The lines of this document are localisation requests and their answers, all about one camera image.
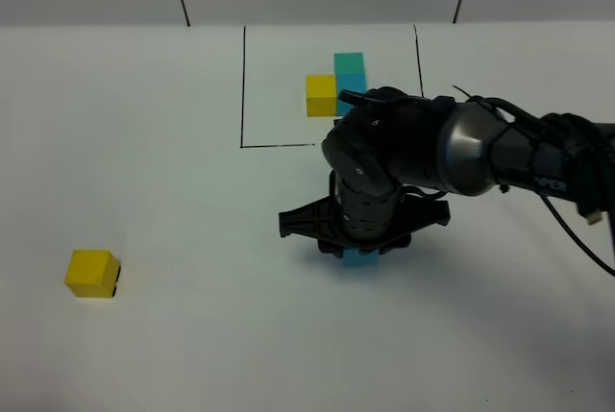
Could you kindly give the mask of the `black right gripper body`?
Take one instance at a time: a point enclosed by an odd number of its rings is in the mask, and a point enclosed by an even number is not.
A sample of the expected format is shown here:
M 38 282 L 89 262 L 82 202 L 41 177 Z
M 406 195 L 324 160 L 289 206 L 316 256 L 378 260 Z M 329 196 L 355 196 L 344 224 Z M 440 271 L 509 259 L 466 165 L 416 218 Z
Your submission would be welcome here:
M 323 254 L 386 254 L 409 246 L 412 234 L 450 222 L 442 192 L 427 194 L 398 184 L 381 196 L 354 190 L 334 172 L 326 197 L 279 214 L 281 237 L 297 234 L 317 241 Z

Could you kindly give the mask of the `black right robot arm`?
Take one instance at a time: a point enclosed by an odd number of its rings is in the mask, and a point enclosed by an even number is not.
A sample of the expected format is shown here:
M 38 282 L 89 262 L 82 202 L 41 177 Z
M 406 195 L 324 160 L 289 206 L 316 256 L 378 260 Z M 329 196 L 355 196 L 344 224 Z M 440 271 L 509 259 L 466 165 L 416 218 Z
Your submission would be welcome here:
M 614 214 L 614 128 L 571 113 L 536 117 L 498 98 L 344 90 L 350 106 L 322 144 L 328 195 L 279 216 L 281 236 L 321 252 L 385 254 L 450 220 L 447 194 L 519 187 L 573 203 L 589 223 Z

